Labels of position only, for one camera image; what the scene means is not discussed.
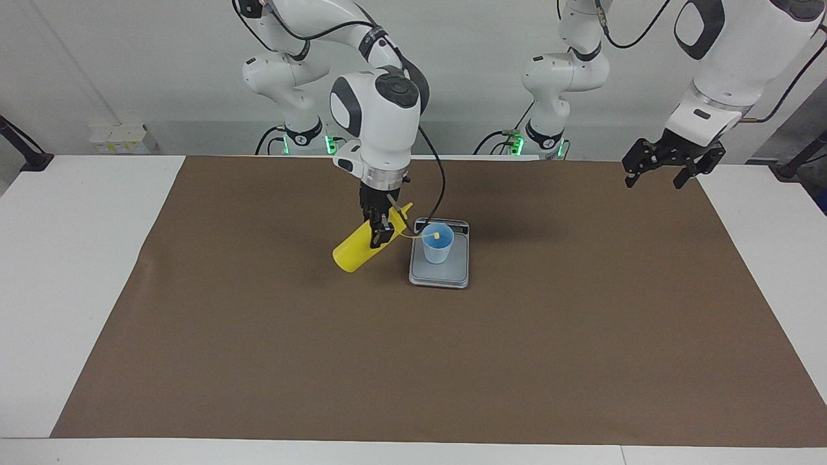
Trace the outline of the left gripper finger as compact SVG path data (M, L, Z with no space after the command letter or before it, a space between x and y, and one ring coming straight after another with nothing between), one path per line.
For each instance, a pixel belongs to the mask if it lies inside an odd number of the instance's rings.
M624 183L627 188L631 189L643 174L658 168L655 149L656 145L640 138L622 158L623 169L626 173Z
M723 145L712 145L702 155L680 155L678 160L682 170L674 177L674 188L682 189L690 179L711 174L724 155L726 148Z

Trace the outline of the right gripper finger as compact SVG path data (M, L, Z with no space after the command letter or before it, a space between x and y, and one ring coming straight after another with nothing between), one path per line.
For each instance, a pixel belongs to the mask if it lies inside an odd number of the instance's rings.
M395 225L388 216L372 216L369 218L370 249L381 249L395 236Z

